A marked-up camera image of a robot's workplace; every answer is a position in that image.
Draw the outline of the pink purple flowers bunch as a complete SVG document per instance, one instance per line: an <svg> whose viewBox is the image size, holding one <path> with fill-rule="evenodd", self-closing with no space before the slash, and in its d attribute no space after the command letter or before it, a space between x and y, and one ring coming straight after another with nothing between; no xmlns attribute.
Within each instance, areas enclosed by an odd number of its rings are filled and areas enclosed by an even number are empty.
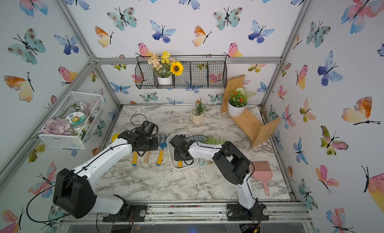
<svg viewBox="0 0 384 233"><path fill-rule="evenodd" d="M40 130L40 134L73 135L73 130L66 119L49 119Z"/></svg>

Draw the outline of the white pot red green plant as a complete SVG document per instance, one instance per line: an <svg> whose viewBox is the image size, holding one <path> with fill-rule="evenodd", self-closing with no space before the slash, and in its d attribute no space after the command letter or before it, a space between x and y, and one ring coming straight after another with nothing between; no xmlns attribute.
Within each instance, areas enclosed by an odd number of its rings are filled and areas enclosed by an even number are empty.
<svg viewBox="0 0 384 233"><path fill-rule="evenodd" d="M246 92L243 87L236 88L228 98L228 112L231 117L239 117L243 114L249 98L257 95L256 92Z"/></svg>

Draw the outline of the wooden stand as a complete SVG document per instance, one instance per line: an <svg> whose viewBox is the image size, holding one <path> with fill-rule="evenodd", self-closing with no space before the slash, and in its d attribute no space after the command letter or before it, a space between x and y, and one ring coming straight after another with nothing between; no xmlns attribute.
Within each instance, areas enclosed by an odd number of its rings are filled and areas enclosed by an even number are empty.
<svg viewBox="0 0 384 233"><path fill-rule="evenodd" d="M251 140L250 148L254 148L263 142L267 141L281 119L277 118L270 123L262 124L258 118L253 115L248 109L247 106L243 108L234 107L229 104L229 97L231 92L235 91L237 88L243 85L245 75L232 77L227 81L227 86L224 90L224 99L222 103L221 113L228 113L231 118L236 122L236 124L244 131L247 137Z"/></svg>

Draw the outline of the white pot with flowers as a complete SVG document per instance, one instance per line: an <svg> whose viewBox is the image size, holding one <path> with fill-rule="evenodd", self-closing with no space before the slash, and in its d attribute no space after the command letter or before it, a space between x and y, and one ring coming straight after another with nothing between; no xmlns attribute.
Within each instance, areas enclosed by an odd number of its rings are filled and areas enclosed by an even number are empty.
<svg viewBox="0 0 384 233"><path fill-rule="evenodd" d="M172 58L167 51L164 51L161 56L152 54L147 62L152 66L160 86L173 85L173 78L181 76L184 72L182 62Z"/></svg>

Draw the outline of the white mesh wall basket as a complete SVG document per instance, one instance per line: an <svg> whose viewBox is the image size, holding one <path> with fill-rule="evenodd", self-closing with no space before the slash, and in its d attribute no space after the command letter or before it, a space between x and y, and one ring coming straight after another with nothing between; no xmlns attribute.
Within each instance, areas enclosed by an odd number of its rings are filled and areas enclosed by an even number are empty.
<svg viewBox="0 0 384 233"><path fill-rule="evenodd" d="M70 92L44 123L38 138L57 148L85 149L92 137L102 137L105 99L101 94Z"/></svg>

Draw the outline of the green rake wooden handle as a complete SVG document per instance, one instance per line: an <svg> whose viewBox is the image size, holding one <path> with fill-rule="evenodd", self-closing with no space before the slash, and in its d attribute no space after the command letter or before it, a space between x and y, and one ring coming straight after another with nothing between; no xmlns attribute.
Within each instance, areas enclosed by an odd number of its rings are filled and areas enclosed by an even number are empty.
<svg viewBox="0 0 384 233"><path fill-rule="evenodd" d="M149 162L149 157L150 157L150 151L147 151L146 152L146 156L145 156L145 159L144 159L144 163L148 163Z"/></svg>

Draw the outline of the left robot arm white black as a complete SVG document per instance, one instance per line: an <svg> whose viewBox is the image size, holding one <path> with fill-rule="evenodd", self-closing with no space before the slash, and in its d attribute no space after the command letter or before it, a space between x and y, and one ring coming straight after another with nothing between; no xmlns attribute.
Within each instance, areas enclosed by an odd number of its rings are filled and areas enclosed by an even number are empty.
<svg viewBox="0 0 384 233"><path fill-rule="evenodd" d="M76 219L88 214L108 214L111 222L132 219L130 203L121 196L98 195L93 186L112 166L133 152L146 153L158 149L156 124L144 121L133 130L118 134L112 144L89 161L57 174L53 203Z"/></svg>

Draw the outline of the small woven pot plant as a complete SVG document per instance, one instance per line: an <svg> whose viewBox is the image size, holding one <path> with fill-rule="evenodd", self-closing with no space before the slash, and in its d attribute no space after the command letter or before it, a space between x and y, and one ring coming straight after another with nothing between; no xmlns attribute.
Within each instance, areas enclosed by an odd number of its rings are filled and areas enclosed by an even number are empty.
<svg viewBox="0 0 384 233"><path fill-rule="evenodd" d="M194 124L201 124L204 119L204 113L209 111L202 103L202 99L196 101L196 107L191 111L191 120Z"/></svg>

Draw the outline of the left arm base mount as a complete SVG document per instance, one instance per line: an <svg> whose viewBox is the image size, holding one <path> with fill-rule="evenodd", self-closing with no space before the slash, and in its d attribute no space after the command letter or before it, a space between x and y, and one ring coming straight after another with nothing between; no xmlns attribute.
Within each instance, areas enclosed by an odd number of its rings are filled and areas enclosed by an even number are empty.
<svg viewBox="0 0 384 233"><path fill-rule="evenodd" d="M148 206L124 204L121 210L115 215L103 217L104 223L141 223L145 221Z"/></svg>

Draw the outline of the round tin in basket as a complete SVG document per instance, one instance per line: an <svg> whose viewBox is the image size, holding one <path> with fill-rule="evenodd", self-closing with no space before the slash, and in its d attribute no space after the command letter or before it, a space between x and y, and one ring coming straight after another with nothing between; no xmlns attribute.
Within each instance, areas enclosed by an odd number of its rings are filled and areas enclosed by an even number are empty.
<svg viewBox="0 0 384 233"><path fill-rule="evenodd" d="M66 117L66 121L71 128L82 127L86 122L86 115L81 111L70 113Z"/></svg>

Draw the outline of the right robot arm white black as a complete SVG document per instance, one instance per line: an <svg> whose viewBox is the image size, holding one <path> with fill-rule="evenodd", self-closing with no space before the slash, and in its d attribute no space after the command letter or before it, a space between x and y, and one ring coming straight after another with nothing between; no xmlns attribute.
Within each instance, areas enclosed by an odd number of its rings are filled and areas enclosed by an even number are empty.
<svg viewBox="0 0 384 233"><path fill-rule="evenodd" d="M223 177L235 185L240 206L247 210L254 207L257 199L253 197L249 185L251 162L232 142L225 141L223 144L212 145L193 140L191 137L183 138L181 135L175 135L167 140L167 144L174 150L176 161L201 158L214 162Z"/></svg>

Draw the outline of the yellow bottle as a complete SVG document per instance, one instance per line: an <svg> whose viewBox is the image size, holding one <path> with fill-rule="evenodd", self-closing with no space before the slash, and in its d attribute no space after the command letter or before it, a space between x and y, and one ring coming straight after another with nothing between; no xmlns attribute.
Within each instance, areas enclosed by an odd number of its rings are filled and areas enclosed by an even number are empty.
<svg viewBox="0 0 384 233"><path fill-rule="evenodd" d="M118 136L119 136L119 133L115 134L112 139L111 139L111 142L114 142L116 139L118 139Z"/></svg>

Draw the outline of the white storage box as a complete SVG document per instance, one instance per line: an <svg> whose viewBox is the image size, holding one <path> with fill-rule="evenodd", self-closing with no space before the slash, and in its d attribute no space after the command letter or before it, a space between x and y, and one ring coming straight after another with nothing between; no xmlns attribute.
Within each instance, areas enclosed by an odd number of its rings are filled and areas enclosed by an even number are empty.
<svg viewBox="0 0 384 233"><path fill-rule="evenodd" d="M184 161L184 160L178 161L175 158L174 147L171 145L170 142L171 142L171 139L176 135L179 135L179 136L183 135L185 138L188 138L188 141L193 139L192 135L187 131L181 131L181 132L174 133L174 134L171 134L168 136L167 148L168 148L168 152L169 152L169 158L170 158L171 166L173 167L173 169L178 170L178 171L185 171L185 170L192 169L193 167L198 165L198 163L199 163L198 158L194 158L193 160L187 160L187 161Z"/></svg>

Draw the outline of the pink hand brush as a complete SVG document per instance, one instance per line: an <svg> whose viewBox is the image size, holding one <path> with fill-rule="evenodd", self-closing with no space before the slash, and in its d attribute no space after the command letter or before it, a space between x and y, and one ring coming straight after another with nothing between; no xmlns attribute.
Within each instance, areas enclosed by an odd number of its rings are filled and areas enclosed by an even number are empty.
<svg viewBox="0 0 384 233"><path fill-rule="evenodd" d="M273 178L271 165L268 161L253 161L254 173L252 176L263 184L266 196L270 196L268 182Z"/></svg>

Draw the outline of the teal shovel yellow handle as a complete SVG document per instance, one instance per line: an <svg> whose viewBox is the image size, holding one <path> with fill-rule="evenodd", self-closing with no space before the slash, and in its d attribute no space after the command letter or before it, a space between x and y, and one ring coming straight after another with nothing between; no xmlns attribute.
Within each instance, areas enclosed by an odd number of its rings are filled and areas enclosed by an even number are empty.
<svg viewBox="0 0 384 233"><path fill-rule="evenodd" d="M132 166L136 166L138 163L138 153L135 151L132 160Z"/></svg>

